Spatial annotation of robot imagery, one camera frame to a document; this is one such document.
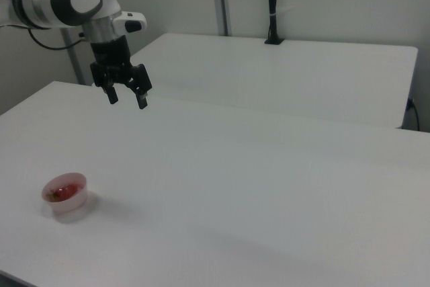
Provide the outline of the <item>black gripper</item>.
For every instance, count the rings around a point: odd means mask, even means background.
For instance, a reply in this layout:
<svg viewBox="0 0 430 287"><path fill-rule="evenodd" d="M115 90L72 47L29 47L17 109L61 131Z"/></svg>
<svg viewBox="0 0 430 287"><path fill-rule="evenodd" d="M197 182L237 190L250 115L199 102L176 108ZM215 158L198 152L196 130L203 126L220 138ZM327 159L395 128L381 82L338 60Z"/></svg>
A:
<svg viewBox="0 0 430 287"><path fill-rule="evenodd" d="M103 89L109 102L118 101L114 83L126 83L143 110L147 107L148 91L152 83L143 64L133 66L130 62L130 49L126 36L100 43L90 43L95 61L90 64L91 74L96 87Z"/></svg>

